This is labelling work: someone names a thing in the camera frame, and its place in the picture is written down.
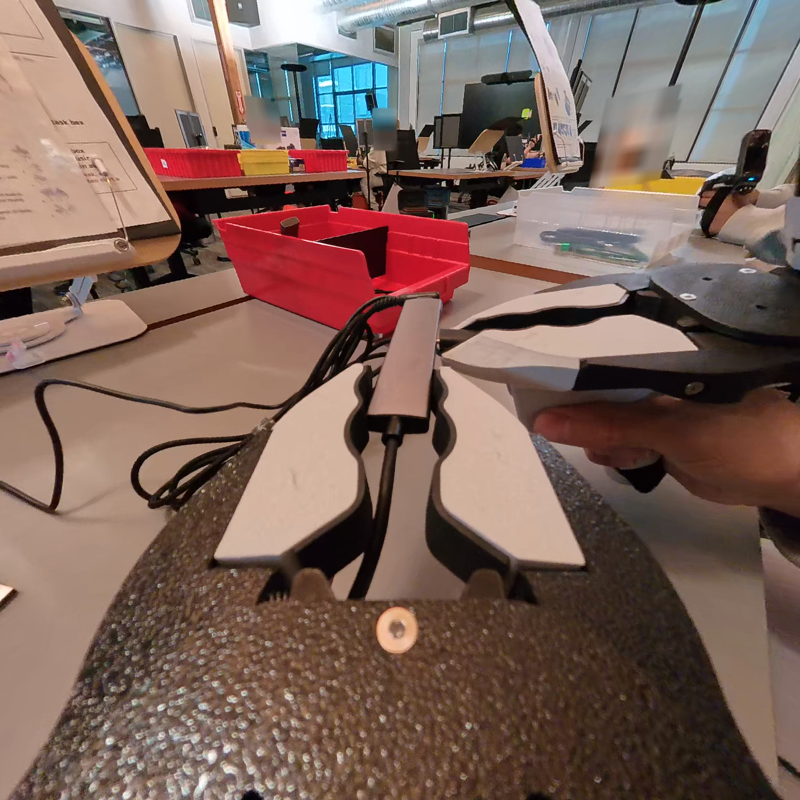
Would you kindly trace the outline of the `tilted board with sheet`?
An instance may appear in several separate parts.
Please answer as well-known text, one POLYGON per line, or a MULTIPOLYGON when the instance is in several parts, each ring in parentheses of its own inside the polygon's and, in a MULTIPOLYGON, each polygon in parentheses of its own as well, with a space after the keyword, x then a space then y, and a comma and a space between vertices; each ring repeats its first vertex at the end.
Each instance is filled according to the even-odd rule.
POLYGON ((583 153, 575 97, 558 50, 535 2, 508 1, 506 5, 537 61, 535 97, 546 169, 553 175, 575 173, 583 166, 583 153))

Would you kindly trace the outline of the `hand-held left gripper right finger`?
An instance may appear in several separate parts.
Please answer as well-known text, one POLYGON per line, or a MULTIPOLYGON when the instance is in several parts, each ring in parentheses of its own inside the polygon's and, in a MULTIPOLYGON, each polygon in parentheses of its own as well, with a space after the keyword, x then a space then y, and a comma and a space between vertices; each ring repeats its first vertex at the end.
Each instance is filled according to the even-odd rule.
POLYGON ((450 367, 432 384, 437 454, 426 506, 430 553, 462 581, 493 570, 578 571, 585 556, 525 426, 450 367))

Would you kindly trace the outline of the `black and green parts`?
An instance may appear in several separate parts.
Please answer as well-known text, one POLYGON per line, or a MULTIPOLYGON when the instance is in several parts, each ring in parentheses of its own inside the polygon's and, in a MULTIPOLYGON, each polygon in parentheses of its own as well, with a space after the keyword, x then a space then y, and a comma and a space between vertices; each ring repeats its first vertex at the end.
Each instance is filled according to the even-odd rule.
POLYGON ((638 248, 641 238, 634 234, 567 227, 545 230, 539 238, 542 243, 553 245, 561 252, 639 262, 646 260, 646 255, 638 248))

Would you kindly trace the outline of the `yellow storage tray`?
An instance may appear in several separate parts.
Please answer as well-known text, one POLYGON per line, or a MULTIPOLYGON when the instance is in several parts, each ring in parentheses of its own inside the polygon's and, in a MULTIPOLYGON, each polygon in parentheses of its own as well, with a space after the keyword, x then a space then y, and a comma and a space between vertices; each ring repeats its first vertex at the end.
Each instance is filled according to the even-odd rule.
POLYGON ((242 175, 247 177, 291 173, 290 157, 285 149, 242 149, 237 157, 242 175))

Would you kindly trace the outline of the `grey usb hub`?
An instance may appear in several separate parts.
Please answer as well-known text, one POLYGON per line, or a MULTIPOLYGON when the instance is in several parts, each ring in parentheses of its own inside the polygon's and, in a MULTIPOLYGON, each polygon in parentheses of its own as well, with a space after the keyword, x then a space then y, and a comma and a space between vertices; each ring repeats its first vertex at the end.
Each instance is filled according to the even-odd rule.
POLYGON ((427 432, 442 307, 437 297, 405 302, 367 410, 370 431, 385 436, 427 432))

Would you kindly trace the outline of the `wooden display board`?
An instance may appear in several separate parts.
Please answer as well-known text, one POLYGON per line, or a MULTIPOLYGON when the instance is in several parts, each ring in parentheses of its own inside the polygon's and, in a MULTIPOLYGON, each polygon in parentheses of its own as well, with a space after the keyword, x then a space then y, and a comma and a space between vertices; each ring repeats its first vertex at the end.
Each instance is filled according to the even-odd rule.
POLYGON ((58 138, 1 33, 2 290, 145 265, 178 235, 133 241, 58 138))

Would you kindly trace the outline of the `wooden far table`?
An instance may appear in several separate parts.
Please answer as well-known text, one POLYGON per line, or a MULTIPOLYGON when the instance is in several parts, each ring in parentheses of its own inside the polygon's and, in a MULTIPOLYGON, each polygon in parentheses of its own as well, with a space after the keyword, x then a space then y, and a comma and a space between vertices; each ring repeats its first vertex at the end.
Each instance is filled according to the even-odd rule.
POLYGON ((327 171, 322 173, 292 173, 286 175, 240 175, 225 177, 175 177, 157 175, 168 193, 211 189, 245 189, 260 185, 298 185, 304 183, 330 183, 360 181, 366 177, 365 170, 327 171))

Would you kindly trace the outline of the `black bin divider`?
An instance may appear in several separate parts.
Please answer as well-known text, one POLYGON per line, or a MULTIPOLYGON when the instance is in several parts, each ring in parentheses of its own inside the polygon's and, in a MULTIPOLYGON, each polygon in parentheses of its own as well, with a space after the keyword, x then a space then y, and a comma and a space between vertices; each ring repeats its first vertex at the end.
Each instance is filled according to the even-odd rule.
POLYGON ((370 278, 386 273, 386 252, 389 228, 381 225, 352 233, 324 237, 319 243, 362 252, 370 278))

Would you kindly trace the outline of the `red storage tray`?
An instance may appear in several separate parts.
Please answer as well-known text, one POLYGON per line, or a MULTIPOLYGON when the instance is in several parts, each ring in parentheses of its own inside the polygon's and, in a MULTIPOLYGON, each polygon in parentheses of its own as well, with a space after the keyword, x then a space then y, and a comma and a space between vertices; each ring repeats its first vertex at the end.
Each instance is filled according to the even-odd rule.
POLYGON ((291 161, 302 162, 306 174, 346 172, 349 154, 347 150, 288 150, 291 161))
POLYGON ((243 175, 238 150, 145 147, 143 152, 159 176, 229 178, 243 175))

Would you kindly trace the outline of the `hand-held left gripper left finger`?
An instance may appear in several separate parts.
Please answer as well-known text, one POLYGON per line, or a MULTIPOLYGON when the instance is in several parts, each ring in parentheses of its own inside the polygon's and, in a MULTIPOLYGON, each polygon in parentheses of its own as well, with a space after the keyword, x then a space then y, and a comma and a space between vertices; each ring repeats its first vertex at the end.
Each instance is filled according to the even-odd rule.
POLYGON ((217 545, 217 565, 313 568, 333 578, 364 553, 372 382, 368 365, 352 365, 275 423, 217 545))

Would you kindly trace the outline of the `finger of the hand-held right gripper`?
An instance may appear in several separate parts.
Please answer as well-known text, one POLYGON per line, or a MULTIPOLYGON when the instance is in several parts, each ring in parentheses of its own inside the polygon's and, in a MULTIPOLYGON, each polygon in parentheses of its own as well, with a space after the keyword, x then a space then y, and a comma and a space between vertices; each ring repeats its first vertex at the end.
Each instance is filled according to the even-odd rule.
POLYGON ((646 317, 619 315, 584 325, 485 330, 443 354, 442 365, 488 382, 570 391, 583 359, 696 350, 680 330, 646 317))
POLYGON ((536 325, 575 326, 624 311, 629 292, 617 284, 592 285, 520 297, 474 315, 458 330, 515 331, 536 325))

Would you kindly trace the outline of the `large black screen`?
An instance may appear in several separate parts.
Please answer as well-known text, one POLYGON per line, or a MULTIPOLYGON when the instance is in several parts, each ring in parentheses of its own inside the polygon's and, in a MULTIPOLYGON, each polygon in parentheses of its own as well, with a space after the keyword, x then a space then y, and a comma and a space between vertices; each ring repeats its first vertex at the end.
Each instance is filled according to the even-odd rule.
POLYGON ((484 130, 505 130, 512 122, 522 127, 522 135, 533 136, 542 132, 538 119, 535 81, 499 83, 482 82, 464 86, 460 148, 470 148, 484 130))

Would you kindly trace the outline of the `yellow bin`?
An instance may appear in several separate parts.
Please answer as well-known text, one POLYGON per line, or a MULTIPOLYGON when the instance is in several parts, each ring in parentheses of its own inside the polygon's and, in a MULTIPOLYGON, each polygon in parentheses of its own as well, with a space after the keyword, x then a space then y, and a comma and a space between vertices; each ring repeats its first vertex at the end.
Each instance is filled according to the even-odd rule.
POLYGON ((670 195, 697 195, 705 184, 704 177, 698 176, 676 176, 659 177, 645 180, 643 182, 613 182, 604 188, 619 191, 636 191, 655 194, 670 195))

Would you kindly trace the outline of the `white instruction sheet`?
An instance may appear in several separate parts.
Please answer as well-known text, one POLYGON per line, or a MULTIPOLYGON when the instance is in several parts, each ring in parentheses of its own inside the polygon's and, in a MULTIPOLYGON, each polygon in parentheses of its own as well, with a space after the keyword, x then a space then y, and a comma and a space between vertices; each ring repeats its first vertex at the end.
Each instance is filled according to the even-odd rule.
POLYGON ((114 222, 135 241, 180 233, 150 161, 94 58, 53 2, 2 1, 2 45, 114 222))

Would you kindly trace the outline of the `clear plastic box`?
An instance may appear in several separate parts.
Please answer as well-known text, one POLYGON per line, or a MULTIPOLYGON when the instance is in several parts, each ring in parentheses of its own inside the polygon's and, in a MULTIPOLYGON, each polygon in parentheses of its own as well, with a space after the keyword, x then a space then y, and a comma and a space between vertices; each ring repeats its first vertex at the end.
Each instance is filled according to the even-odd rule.
POLYGON ((581 258, 627 270, 645 270, 685 244, 697 220, 694 195, 630 192, 561 186, 520 192, 516 205, 514 245, 559 261, 581 258), (595 257, 561 252, 542 243, 539 235, 558 228, 607 230, 640 236, 646 260, 595 257))

